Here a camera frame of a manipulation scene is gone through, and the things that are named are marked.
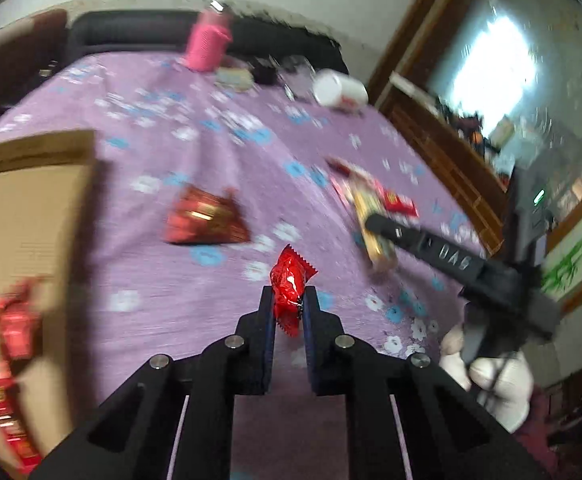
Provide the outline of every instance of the cardboard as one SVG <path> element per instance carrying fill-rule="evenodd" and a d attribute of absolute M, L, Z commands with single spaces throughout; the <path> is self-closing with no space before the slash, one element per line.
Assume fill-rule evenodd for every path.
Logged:
<path fill-rule="evenodd" d="M 0 144 L 0 294 L 19 278 L 50 277 L 34 293 L 34 309 L 42 313 L 41 352 L 15 375 L 29 436 L 42 455 L 72 429 L 65 305 L 73 243 L 94 164 L 93 131 Z M 18 467 L 1 433 L 0 462 L 10 471 Z"/>

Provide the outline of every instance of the pink water bottle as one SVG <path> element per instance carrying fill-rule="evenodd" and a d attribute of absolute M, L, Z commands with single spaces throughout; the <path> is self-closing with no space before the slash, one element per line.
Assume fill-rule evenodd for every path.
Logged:
<path fill-rule="evenodd" d="M 216 70 L 231 42 L 228 7 L 213 0 L 208 9 L 200 12 L 191 29 L 187 50 L 180 62 L 196 72 Z"/>

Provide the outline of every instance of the white cup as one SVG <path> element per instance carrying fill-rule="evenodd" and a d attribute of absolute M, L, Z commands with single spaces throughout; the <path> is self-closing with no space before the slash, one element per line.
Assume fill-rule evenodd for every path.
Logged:
<path fill-rule="evenodd" d="M 365 86 L 335 70 L 320 70 L 313 80 L 313 95 L 320 106 L 356 112 L 369 102 Z"/>

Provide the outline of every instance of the purple bedsheet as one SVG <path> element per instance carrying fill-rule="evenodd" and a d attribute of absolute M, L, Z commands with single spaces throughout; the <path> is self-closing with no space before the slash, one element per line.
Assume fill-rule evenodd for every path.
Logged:
<path fill-rule="evenodd" d="M 102 54 L 80 60 L 0 119 L 0 142 L 93 128 L 98 172 L 84 322 L 69 326 L 72 382 L 101 402 L 151 355 L 200 352 L 257 309 L 288 243 L 319 273 L 311 280 L 344 329 L 400 357 L 438 357 L 460 320 L 460 286 L 411 256 L 384 282 L 367 272 L 324 177 L 325 155 L 361 165 L 414 199 L 420 221 L 474 251 L 479 240 L 449 193 L 373 108 L 346 116 L 290 103 L 278 88 L 221 91 L 173 54 Z M 237 196 L 250 244 L 162 242 L 186 183 Z M 347 477 L 343 400 L 309 391 L 302 337 L 278 331 L 271 393 L 238 398 L 233 480 Z"/>

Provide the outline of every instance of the candy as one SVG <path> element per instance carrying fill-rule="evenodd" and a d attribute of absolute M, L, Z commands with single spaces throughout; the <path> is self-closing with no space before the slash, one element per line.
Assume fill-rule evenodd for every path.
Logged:
<path fill-rule="evenodd" d="M 251 240 L 237 204 L 188 186 L 167 218 L 164 240 L 170 244 L 230 244 Z"/>
<path fill-rule="evenodd" d="M 300 330 L 302 295 L 306 282 L 318 272 L 287 245 L 271 269 L 274 292 L 273 314 L 282 330 L 292 337 Z"/>

